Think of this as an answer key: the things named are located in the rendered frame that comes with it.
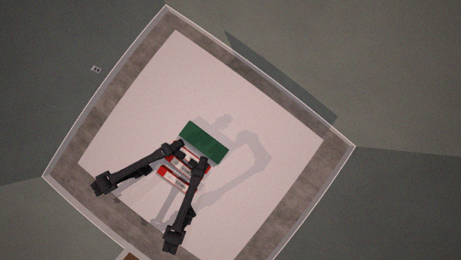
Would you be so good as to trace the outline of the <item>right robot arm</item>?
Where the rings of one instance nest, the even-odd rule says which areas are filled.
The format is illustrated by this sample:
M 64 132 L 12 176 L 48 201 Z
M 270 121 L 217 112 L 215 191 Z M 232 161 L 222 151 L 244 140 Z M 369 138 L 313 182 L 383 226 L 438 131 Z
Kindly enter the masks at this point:
M 162 237 L 163 239 L 165 239 L 162 249 L 163 252 L 169 252 L 173 255 L 176 254 L 178 245 L 182 244 L 183 238 L 186 234 L 186 231 L 184 231 L 185 225 L 190 225 L 189 223 L 191 223 L 191 219 L 196 216 L 196 213 L 191 206 L 191 201 L 193 199 L 198 185 L 200 184 L 201 177 L 203 177 L 205 174 L 204 167 L 206 166 L 208 160 L 207 157 L 200 156 L 200 158 L 201 160 L 199 160 L 199 164 L 197 164 L 196 161 L 192 158 L 188 162 L 188 165 L 193 167 L 191 169 L 191 179 L 189 187 L 186 191 L 184 200 L 181 204 L 175 222 L 172 226 L 167 225 L 166 227 L 166 230 Z

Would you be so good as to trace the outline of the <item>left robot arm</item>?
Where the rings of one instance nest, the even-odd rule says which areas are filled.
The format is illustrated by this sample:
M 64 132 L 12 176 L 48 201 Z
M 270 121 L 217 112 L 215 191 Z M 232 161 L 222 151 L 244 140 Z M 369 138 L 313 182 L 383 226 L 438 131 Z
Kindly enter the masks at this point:
M 117 171 L 116 173 L 110 174 L 109 171 L 106 171 L 100 175 L 97 175 L 95 177 L 96 180 L 90 186 L 92 187 L 93 190 L 95 190 L 94 193 L 96 197 L 98 195 L 100 196 L 102 192 L 106 195 L 110 193 L 111 191 L 115 190 L 116 188 L 118 188 L 117 184 L 119 184 L 120 182 L 123 182 L 124 180 L 128 180 L 130 177 L 137 179 L 143 175 L 147 176 L 150 172 L 153 171 L 151 166 L 148 164 L 156 160 L 162 159 L 165 156 L 169 157 L 171 154 L 176 155 L 181 160 L 183 160 L 186 154 L 183 153 L 181 150 L 179 150 L 183 146 L 184 146 L 184 142 L 182 139 L 179 139 L 175 141 L 174 143 L 171 143 L 170 145 L 168 143 L 163 143 L 159 149 L 157 149 L 150 155 L 131 164 L 130 166 L 127 166 L 126 168 L 123 168 L 120 171 Z M 134 171 L 135 173 L 133 173 Z M 107 178 L 107 176 L 109 179 Z

